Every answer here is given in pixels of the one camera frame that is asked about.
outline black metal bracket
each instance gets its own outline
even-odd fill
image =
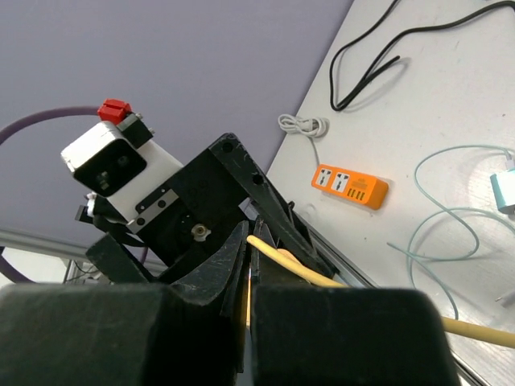
[[[218,138],[177,172],[170,184],[208,227],[215,226],[250,198],[272,233],[305,266],[326,276],[336,272],[335,266],[316,252],[306,226],[234,134]]]

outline camera lens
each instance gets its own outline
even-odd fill
[[[127,157],[126,155],[122,155],[117,160],[117,164],[119,167],[125,167],[125,166],[129,165],[129,157]]]
[[[109,174],[107,171],[102,171],[100,174],[98,174],[96,180],[98,186],[100,186],[103,191],[109,187]]]

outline black cable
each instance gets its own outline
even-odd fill
[[[331,60],[331,65],[329,66],[329,88],[331,91],[331,108],[335,111],[343,111],[345,110],[351,102],[356,98],[361,91],[370,83],[372,80],[374,80],[376,77],[378,77],[380,74],[382,74],[384,71],[386,71],[388,68],[392,67],[392,65],[397,62],[399,59],[401,59],[401,56],[397,55],[385,64],[381,65],[379,68],[375,68],[379,62],[384,58],[384,56],[388,53],[388,51],[398,43],[399,40],[401,40],[403,37],[415,34],[419,32],[434,32],[434,31],[442,31],[447,30],[450,28],[454,28],[457,26],[460,26],[462,24],[465,24],[467,22],[470,22],[474,18],[477,18],[483,14],[487,14],[491,10],[497,10],[504,7],[510,7],[515,11],[515,2],[514,1],[504,1],[504,2],[496,2],[493,4],[490,4],[489,6],[485,6],[481,8],[480,10],[477,10],[476,12],[471,13],[468,16],[465,16],[464,18],[461,18],[460,20],[456,20],[452,23],[446,23],[446,24],[440,24],[438,26],[428,26],[428,27],[415,27],[410,28],[408,30],[405,30],[395,36],[392,40],[389,41],[388,44],[381,50],[379,55],[376,56],[376,59],[373,60],[372,64],[370,64],[370,67],[367,69],[365,74],[361,77],[359,82],[356,84],[356,86],[352,89],[352,91],[340,102],[335,102],[335,85],[334,85],[334,79],[333,79],[333,72],[334,72],[334,66],[336,61],[340,56],[343,56],[343,53],[346,49],[350,48],[354,44],[360,42],[362,39],[367,37],[369,34],[371,34],[376,28],[378,28],[385,20],[386,18],[391,14],[395,6],[399,3],[400,0],[393,0],[393,2],[390,4],[386,12],[377,20],[377,22],[363,35],[358,37],[357,39],[354,39],[351,43],[348,43],[344,45],[340,50],[336,52],[334,57]]]
[[[75,264],[75,267],[76,267],[79,271],[81,271],[82,273],[86,273],[86,274],[88,274],[88,273],[91,273],[91,272],[92,272],[91,268],[90,268],[90,269],[88,269],[87,271],[84,271],[84,270],[79,266],[79,263],[77,263],[75,260],[73,261],[73,263]]]
[[[76,268],[81,271],[82,273],[80,275],[77,275],[75,277],[70,277],[69,279],[65,279],[63,281],[63,283],[66,283],[68,281],[72,281],[72,280],[76,280],[76,279],[80,279],[81,277],[84,277],[86,275],[91,275],[91,274],[95,274],[95,273],[98,273],[100,272],[99,269],[97,269],[95,266],[91,267],[90,269],[88,269],[87,271],[84,271],[76,261],[73,261],[73,264],[76,266]]]
[[[64,273],[63,283],[66,282],[66,277],[68,277],[68,275],[70,274],[70,269],[72,269],[72,261],[69,261],[66,265],[66,272]]]

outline gray wall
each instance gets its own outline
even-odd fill
[[[267,168],[352,0],[17,0],[0,5],[0,125],[63,105],[129,101],[188,162],[233,131]],[[60,151],[95,123],[67,118],[0,150],[0,228],[87,245],[86,192]]]

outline orange power strip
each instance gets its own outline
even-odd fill
[[[388,183],[378,177],[329,165],[318,167],[311,185],[373,210],[381,207],[388,192]]]

